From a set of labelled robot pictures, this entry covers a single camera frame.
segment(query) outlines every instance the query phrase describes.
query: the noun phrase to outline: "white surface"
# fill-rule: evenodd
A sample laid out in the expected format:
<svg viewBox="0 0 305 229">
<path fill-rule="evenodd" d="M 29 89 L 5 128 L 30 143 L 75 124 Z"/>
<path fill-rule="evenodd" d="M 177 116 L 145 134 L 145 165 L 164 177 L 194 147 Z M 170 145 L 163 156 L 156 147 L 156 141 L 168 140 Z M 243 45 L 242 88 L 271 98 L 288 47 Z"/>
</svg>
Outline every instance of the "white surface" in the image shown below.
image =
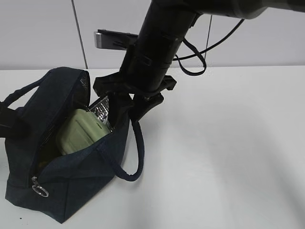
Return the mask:
<svg viewBox="0 0 305 229">
<path fill-rule="evenodd" d="M 114 71 L 91 70 L 92 81 Z M 195 78 L 170 72 L 175 90 L 141 120 L 140 180 L 115 178 L 63 226 L 4 199 L 9 171 L 0 139 L 2 227 L 305 228 L 305 66 L 210 68 Z M 0 71 L 0 98 L 44 73 Z M 128 142 L 123 167 L 131 173 L 131 132 Z"/>
<path fill-rule="evenodd" d="M 0 0 L 0 70 L 84 68 L 70 0 Z"/>
</svg>

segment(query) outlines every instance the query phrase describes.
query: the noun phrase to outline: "navy blue bag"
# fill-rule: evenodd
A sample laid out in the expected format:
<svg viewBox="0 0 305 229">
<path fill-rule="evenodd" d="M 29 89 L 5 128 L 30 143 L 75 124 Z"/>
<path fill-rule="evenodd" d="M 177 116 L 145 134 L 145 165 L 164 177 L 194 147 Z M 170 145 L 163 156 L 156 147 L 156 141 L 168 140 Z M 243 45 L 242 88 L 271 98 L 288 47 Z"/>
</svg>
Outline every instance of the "navy blue bag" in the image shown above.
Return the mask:
<svg viewBox="0 0 305 229">
<path fill-rule="evenodd" d="M 115 175 L 128 181 L 141 175 L 142 132 L 140 124 L 132 122 L 139 155 L 139 166 L 133 175 L 121 168 L 130 122 L 128 112 L 113 132 L 90 147 L 59 155 L 54 136 L 71 111 L 89 105 L 89 74 L 66 67 L 52 69 L 40 80 L 9 95 L 2 105 L 8 107 L 35 87 L 38 89 L 31 99 L 16 110 L 18 118 L 30 127 L 29 134 L 24 138 L 7 137 L 5 141 L 10 168 L 5 198 L 63 223 Z"/>
</svg>

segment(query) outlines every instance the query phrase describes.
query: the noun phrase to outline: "grey wall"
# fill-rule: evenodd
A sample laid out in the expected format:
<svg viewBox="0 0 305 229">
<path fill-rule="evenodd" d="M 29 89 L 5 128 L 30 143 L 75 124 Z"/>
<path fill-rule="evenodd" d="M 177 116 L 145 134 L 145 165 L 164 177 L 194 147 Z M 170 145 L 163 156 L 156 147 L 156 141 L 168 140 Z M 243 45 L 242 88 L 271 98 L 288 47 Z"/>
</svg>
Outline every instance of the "grey wall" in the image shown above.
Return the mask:
<svg viewBox="0 0 305 229">
<path fill-rule="evenodd" d="M 123 51 L 98 50 L 97 29 L 138 33 L 150 0 L 74 0 L 89 68 L 119 68 Z M 84 68 L 71 0 L 0 0 L 0 70 Z M 204 49 L 209 15 L 187 34 Z M 305 14 L 268 9 L 246 21 L 224 44 L 207 54 L 209 66 L 304 65 Z M 213 16 L 209 44 L 224 37 L 238 19 Z M 189 54 L 182 46 L 179 55 Z M 200 66 L 197 59 L 186 66 Z"/>
</svg>

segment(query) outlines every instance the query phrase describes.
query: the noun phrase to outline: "bag handle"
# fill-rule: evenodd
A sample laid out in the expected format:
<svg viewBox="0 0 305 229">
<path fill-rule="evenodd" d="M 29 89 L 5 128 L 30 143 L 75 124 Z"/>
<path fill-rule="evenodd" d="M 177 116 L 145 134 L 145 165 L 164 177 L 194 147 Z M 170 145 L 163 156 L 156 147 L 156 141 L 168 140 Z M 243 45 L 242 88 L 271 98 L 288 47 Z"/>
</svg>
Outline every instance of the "bag handle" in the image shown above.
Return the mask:
<svg viewBox="0 0 305 229">
<path fill-rule="evenodd" d="M 44 77 L 16 90 L 2 103 L 0 102 L 0 137 L 25 137 L 30 132 L 30 127 L 18 117 L 17 111 L 9 109 L 8 106 L 20 97 L 24 96 L 30 90 L 38 87 L 43 80 Z"/>
<path fill-rule="evenodd" d="M 44 80 L 44 77 L 37 80 L 36 82 L 33 82 L 25 87 L 22 87 L 21 89 L 18 89 L 14 91 L 12 94 L 10 94 L 3 102 L 2 104 L 6 107 L 11 105 L 13 102 L 17 101 L 19 98 L 24 96 L 26 93 L 28 93 L 30 90 L 34 89 L 35 87 L 38 87 L 42 81 Z"/>
<path fill-rule="evenodd" d="M 143 140 L 143 135 L 142 135 L 142 131 L 141 131 L 141 126 L 139 124 L 139 122 L 132 122 L 132 128 L 134 131 L 134 135 L 135 135 L 135 140 L 136 140 L 136 144 L 137 144 L 137 149 L 138 149 L 138 169 L 137 171 L 130 175 L 128 173 L 126 173 L 126 171 L 124 169 L 122 169 L 121 165 L 119 165 L 116 160 L 113 158 L 113 156 L 111 155 L 110 152 L 104 152 L 104 154 L 102 154 L 104 160 L 111 166 L 111 168 L 113 169 L 115 175 L 121 179 L 127 180 L 127 181 L 136 181 L 142 171 L 143 171 L 143 166 L 144 166 L 144 140 Z"/>
</svg>

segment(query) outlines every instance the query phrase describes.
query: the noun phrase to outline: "black clamp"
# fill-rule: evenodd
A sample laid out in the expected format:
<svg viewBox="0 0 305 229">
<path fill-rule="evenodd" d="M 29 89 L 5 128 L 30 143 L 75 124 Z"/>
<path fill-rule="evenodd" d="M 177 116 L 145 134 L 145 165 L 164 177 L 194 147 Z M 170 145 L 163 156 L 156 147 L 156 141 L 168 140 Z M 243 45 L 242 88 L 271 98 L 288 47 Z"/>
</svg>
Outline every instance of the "black clamp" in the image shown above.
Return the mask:
<svg viewBox="0 0 305 229">
<path fill-rule="evenodd" d="M 95 33 L 95 46 L 97 48 L 127 50 L 120 71 L 105 77 L 97 77 L 93 85 L 99 97 L 108 95 L 108 120 L 113 127 L 117 125 L 120 117 L 126 111 L 129 111 L 132 121 L 139 121 L 148 111 L 163 102 L 161 91 L 164 89 L 171 91 L 177 83 L 171 76 L 166 75 L 157 90 L 145 92 L 126 82 L 124 72 L 130 64 L 137 38 L 136 34 L 107 30 L 98 30 Z"/>
<path fill-rule="evenodd" d="M 161 91 L 173 90 L 176 81 L 166 75 L 160 87 L 154 92 L 144 92 L 139 88 L 127 83 L 121 72 L 114 73 L 105 77 L 97 77 L 93 88 L 99 97 L 106 94 L 109 98 L 109 122 L 115 126 L 121 115 L 129 110 L 132 121 L 139 121 L 148 111 L 161 104 L 164 100 Z"/>
</svg>

